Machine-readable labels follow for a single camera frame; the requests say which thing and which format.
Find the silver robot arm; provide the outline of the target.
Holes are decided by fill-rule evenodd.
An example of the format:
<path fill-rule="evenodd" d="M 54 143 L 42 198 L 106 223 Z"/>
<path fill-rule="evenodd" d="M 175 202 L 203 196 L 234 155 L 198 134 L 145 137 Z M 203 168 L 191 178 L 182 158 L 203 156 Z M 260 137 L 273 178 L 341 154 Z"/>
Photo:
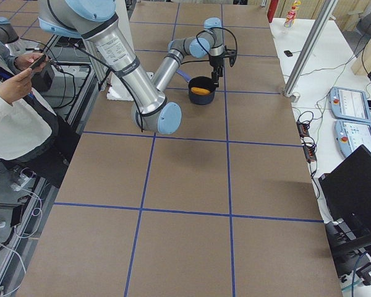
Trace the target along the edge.
<path fill-rule="evenodd" d="M 217 17 L 207 19 L 196 37 L 170 42 L 163 62 L 154 76 L 149 77 L 120 31 L 114 1 L 39 1 L 38 4 L 41 29 L 64 37 L 83 38 L 96 46 L 104 65 L 134 99 L 132 120 L 141 130 L 172 134 L 179 128 L 181 108 L 168 101 L 164 90 L 186 56 L 209 55 L 214 68 L 212 78 L 222 75 L 225 47 L 219 32 L 222 23 Z"/>

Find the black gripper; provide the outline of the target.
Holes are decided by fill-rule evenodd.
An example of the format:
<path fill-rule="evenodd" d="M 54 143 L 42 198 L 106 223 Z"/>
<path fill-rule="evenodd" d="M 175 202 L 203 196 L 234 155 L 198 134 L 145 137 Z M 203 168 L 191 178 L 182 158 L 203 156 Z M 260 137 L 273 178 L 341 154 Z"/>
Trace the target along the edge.
<path fill-rule="evenodd" d="M 224 71 L 224 55 L 219 56 L 209 56 L 210 66 L 213 68 L 211 72 L 212 83 L 215 88 L 219 87 L 219 77 L 223 77 Z"/>

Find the person hand holding phone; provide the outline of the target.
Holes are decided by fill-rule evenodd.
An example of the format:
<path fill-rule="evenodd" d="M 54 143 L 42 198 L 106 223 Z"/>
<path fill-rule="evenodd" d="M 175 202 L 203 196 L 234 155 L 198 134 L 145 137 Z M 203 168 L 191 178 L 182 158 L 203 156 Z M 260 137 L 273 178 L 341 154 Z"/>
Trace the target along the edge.
<path fill-rule="evenodd" d="M 45 62 L 35 69 L 31 69 L 30 65 L 41 56 L 43 56 L 42 53 L 27 53 L 15 59 L 15 66 L 20 70 L 20 73 L 0 84 L 1 99 L 11 105 L 32 91 L 32 72 L 41 71 L 45 66 Z"/>

